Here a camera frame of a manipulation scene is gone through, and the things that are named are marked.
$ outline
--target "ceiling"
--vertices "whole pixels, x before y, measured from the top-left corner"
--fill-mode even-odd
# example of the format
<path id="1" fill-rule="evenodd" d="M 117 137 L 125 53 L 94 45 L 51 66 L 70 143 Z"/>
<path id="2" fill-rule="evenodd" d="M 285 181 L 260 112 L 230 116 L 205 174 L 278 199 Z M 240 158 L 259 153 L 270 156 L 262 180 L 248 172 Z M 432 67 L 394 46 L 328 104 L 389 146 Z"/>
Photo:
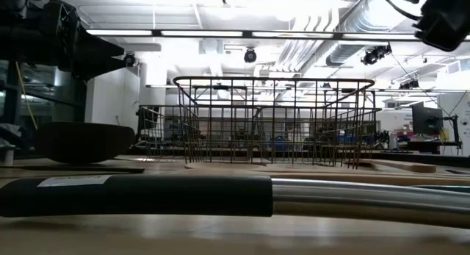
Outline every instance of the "ceiling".
<path id="1" fill-rule="evenodd" d="M 358 0 L 226 0 L 226 4 L 222 0 L 63 1 L 77 8 L 88 29 L 347 31 L 360 28 L 361 21 L 353 17 L 368 10 L 359 2 L 355 10 L 348 12 Z M 413 32 L 413 22 L 398 15 L 384 1 L 373 5 L 369 6 L 372 13 L 364 17 L 374 22 L 377 27 L 374 30 Z M 399 5 L 419 13 L 419 6 Z M 358 32 L 370 31 L 361 28 Z M 396 89 L 400 82 L 415 76 L 422 88 L 436 88 L 438 73 L 446 73 L 449 64 L 470 58 L 468 43 L 450 53 L 423 43 L 391 43 L 393 54 L 375 65 L 361 63 L 364 51 L 375 45 L 361 45 L 347 55 L 342 65 L 331 66 L 325 58 L 343 47 L 337 42 L 151 37 L 116 37 L 110 41 L 122 46 L 161 45 L 160 54 L 165 58 L 169 79 L 183 75 L 220 75 L 217 70 L 225 76 L 259 76 L 260 66 L 267 65 L 269 71 L 296 72 L 311 78 L 374 79 L 378 88 Z M 247 64 L 243 60 L 247 47 L 256 50 L 255 63 Z"/>

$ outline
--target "ductwork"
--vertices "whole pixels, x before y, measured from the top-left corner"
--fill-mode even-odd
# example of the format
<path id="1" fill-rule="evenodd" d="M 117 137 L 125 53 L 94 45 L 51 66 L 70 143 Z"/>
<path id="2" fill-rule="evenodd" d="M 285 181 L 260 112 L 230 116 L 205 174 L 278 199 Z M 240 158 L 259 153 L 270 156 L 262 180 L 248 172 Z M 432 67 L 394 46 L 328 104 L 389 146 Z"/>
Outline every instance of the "ductwork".
<path id="1" fill-rule="evenodd" d="M 385 0 L 362 0 L 351 14 L 336 27 L 336 31 L 389 32 L 404 19 Z M 347 45 L 332 40 L 325 41 L 301 71 L 307 73 L 308 69 L 316 64 L 339 67 L 364 46 L 367 44 Z"/>

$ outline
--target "white label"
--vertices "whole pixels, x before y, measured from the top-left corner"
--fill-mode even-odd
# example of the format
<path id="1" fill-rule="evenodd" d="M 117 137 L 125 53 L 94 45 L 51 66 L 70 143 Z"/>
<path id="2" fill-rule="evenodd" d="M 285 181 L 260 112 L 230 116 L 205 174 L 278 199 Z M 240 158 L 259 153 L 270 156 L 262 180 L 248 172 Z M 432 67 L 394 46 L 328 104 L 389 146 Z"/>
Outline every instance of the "white label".
<path id="1" fill-rule="evenodd" d="M 75 176 L 75 177 L 54 177 L 45 179 L 38 187 L 56 186 L 79 186 L 90 184 L 103 184 L 111 175 L 103 176 Z"/>

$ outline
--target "foam handle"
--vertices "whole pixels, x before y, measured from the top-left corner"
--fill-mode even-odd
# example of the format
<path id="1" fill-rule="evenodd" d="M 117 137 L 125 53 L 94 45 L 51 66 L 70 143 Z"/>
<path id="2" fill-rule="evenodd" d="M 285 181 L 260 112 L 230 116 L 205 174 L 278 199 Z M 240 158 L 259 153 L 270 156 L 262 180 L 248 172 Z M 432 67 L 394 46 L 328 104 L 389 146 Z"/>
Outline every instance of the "foam handle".
<path id="1" fill-rule="evenodd" d="M 272 215 L 268 176 L 110 176 L 19 179 L 0 189 L 0 215 Z"/>

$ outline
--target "computer monitor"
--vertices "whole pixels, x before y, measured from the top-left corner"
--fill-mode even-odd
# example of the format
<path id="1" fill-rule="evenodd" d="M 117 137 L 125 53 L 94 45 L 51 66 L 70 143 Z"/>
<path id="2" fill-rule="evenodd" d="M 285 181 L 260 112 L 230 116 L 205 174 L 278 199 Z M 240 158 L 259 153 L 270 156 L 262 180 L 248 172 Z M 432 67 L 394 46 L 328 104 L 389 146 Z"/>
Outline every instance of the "computer monitor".
<path id="1" fill-rule="evenodd" d="M 413 112 L 414 134 L 440 134 L 444 126 L 442 110 L 426 108 L 422 105 L 411 106 Z"/>

